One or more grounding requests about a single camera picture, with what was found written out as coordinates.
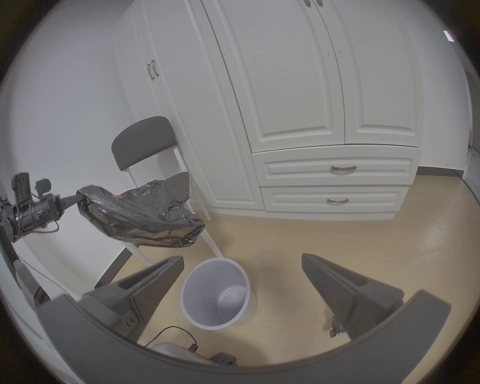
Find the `chair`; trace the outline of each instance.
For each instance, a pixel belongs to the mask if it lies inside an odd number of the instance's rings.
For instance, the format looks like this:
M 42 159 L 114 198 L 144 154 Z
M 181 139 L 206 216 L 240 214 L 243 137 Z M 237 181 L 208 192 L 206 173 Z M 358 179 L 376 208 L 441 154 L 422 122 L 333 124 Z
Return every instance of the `chair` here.
M 169 148 L 173 148 L 173 152 L 177 158 L 182 172 L 188 173 L 185 162 L 180 155 L 173 128 L 168 119 L 163 116 L 150 117 L 132 124 L 130 127 L 120 132 L 112 143 L 112 153 L 115 161 L 117 162 L 117 166 L 127 175 L 130 184 L 134 188 L 138 188 L 139 186 L 133 178 L 129 167 Z M 180 178 L 175 177 L 170 178 L 170 180 L 171 179 L 180 180 Z M 190 180 L 190 184 L 192 185 L 192 190 L 207 220 L 212 221 L 200 197 L 194 180 Z M 183 200 L 188 209 L 192 213 L 195 213 L 190 202 L 188 201 L 190 197 L 188 181 L 185 182 L 185 178 L 183 178 L 182 182 L 177 183 L 175 189 L 181 196 L 183 196 Z M 224 257 L 206 229 L 202 231 L 200 236 L 204 239 L 216 257 Z M 124 246 L 146 265 L 152 265 L 152 263 L 138 250 L 135 245 L 124 243 Z

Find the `drawer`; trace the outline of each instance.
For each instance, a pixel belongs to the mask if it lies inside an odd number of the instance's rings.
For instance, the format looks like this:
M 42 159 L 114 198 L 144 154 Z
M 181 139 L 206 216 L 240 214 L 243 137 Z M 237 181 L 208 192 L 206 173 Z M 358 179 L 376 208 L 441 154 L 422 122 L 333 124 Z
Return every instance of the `drawer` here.
M 262 187 L 265 210 L 297 213 L 396 212 L 408 187 Z
M 394 145 L 331 145 L 252 154 L 261 187 L 411 185 L 421 149 Z

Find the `crumpled black plastic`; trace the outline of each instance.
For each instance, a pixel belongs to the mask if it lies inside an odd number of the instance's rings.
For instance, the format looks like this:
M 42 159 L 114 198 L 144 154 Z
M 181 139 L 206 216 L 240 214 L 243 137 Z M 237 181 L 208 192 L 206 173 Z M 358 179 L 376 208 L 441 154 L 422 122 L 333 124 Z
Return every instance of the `crumpled black plastic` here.
M 115 195 L 89 185 L 78 190 L 85 199 L 78 210 L 107 236 L 136 245 L 180 248 L 195 243 L 204 221 L 184 207 L 180 195 L 153 180 L 139 188 Z

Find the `wooden floor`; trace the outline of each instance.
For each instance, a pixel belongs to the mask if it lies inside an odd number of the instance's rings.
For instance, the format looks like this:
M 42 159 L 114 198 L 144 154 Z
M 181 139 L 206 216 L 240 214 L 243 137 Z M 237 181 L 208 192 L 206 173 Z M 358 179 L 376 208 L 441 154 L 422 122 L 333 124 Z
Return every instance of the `wooden floor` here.
M 142 247 L 153 261 L 182 255 L 185 270 L 160 303 L 139 340 L 178 325 L 197 339 L 198 354 L 225 351 L 240 366 L 298 360 L 338 347 L 330 339 L 331 312 L 301 269 L 303 252 L 317 254 L 368 277 L 401 288 L 407 301 L 425 289 L 452 305 L 434 345 L 405 380 L 416 383 L 463 333 L 480 298 L 480 206 L 460 178 L 417 176 L 391 221 L 315 222 L 212 215 L 207 228 L 224 255 L 243 266 L 257 295 L 258 310 L 248 324 L 204 331 L 188 323 L 180 309 L 180 289 L 188 273 L 214 255 L 199 239 L 190 248 Z M 131 258 L 116 279 L 141 269 Z M 157 342 L 188 347 L 184 332 L 166 331 Z

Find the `metal handle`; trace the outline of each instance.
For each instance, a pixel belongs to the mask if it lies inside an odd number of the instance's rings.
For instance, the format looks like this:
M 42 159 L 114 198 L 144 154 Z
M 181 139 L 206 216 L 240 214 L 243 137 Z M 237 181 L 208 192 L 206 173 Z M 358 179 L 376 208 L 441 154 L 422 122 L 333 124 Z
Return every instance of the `metal handle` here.
M 152 60 L 152 68 L 153 68 L 153 72 L 155 73 L 155 76 L 156 77 L 160 76 L 160 74 L 156 71 L 156 68 L 155 68 L 155 60 Z
M 153 77 L 152 74 L 150 73 L 150 64 L 147 64 L 147 72 L 148 72 L 150 78 L 151 78 L 152 80 L 155 80 L 155 77 Z
M 345 204 L 345 203 L 348 203 L 349 200 L 348 199 L 345 199 L 345 200 L 332 200 L 332 199 L 327 199 L 327 203 L 330 203 L 330 204 Z
M 335 167 L 335 166 L 332 166 L 330 168 L 330 170 L 332 170 L 332 171 L 342 171 L 342 172 L 353 172 L 356 169 L 357 169 L 356 165 L 354 165 L 353 167 Z

